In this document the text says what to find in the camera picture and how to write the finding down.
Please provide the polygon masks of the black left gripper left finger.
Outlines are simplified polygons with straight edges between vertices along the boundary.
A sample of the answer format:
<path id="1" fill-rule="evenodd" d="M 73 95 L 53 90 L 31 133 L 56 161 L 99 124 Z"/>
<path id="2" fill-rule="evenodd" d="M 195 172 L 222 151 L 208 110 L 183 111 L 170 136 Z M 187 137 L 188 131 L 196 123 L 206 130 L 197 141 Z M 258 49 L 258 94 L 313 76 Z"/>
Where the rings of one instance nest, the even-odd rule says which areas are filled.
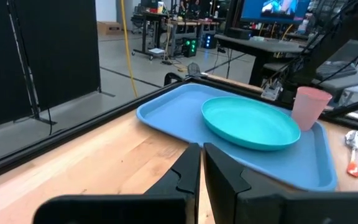
<path id="1" fill-rule="evenodd" d="M 37 209 L 34 224 L 161 223 L 198 221 L 201 148 L 191 143 L 143 194 L 61 195 Z"/>

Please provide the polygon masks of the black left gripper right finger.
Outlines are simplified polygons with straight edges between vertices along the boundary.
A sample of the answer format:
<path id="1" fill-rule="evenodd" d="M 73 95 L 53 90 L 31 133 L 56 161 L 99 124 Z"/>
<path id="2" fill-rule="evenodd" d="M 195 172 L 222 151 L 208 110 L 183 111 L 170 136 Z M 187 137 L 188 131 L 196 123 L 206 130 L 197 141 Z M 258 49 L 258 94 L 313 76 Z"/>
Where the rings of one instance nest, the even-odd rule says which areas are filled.
<path id="1" fill-rule="evenodd" d="M 290 192 L 215 145 L 203 147 L 216 223 L 358 223 L 358 192 Z"/>

